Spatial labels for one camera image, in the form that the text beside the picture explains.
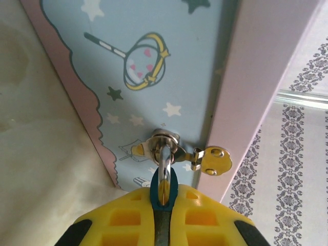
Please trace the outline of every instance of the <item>metal hook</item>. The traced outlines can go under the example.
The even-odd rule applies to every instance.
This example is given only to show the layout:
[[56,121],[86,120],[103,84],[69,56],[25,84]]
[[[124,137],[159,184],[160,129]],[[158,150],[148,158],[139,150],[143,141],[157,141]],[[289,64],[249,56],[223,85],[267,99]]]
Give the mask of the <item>metal hook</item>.
[[174,162],[174,156],[168,145],[162,146],[159,152],[158,200],[162,206],[165,206],[170,197],[171,164]]

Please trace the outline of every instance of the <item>heart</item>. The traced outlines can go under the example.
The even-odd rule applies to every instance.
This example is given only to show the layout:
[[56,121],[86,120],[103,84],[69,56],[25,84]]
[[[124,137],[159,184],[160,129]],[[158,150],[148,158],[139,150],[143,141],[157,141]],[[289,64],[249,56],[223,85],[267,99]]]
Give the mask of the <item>heart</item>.
[[145,56],[151,57],[150,49],[145,49],[144,51]]
[[154,66],[151,65],[151,64],[149,64],[149,65],[146,66],[146,68],[148,69],[149,72],[153,70],[153,67],[154,67]]

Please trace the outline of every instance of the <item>pink wood panel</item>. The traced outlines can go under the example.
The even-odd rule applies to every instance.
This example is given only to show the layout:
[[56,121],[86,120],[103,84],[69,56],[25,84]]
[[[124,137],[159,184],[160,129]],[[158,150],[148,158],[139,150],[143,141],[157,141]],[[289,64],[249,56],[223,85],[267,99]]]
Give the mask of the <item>pink wood panel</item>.
[[101,132],[97,126],[100,124],[101,118],[97,110],[95,110],[98,107],[96,96],[81,83],[72,69],[70,51],[59,39],[55,29],[46,20],[40,7],[40,1],[20,0],[20,2],[28,14],[37,35],[40,37],[40,41],[49,55],[61,81],[69,81],[69,83],[63,83],[63,85],[107,170],[112,170],[111,172],[109,171],[109,174],[114,184],[119,186],[117,184],[117,173],[114,169],[116,157],[99,140]]
[[222,200],[324,1],[241,1],[208,140],[231,153],[233,167],[219,177],[201,174],[204,194]]

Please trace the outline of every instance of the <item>cabinet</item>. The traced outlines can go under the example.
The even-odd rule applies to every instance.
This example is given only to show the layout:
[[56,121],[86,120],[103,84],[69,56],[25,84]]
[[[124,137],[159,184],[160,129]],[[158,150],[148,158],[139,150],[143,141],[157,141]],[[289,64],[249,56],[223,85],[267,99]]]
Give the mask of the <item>cabinet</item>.
[[230,152],[218,177],[173,166],[221,200],[324,1],[21,2],[117,186],[148,185],[131,147],[163,128]]

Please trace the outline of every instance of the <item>blue painted panel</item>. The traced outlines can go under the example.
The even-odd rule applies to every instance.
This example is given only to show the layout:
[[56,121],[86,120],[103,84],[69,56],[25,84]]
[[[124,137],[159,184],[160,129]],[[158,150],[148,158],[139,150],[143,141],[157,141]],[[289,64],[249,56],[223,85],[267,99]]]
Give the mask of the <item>blue painted panel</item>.
[[[203,147],[237,0],[43,0],[72,51],[72,66],[100,102],[101,141],[127,191],[148,184],[154,163],[131,155],[156,128]],[[191,185],[188,163],[174,165]]]

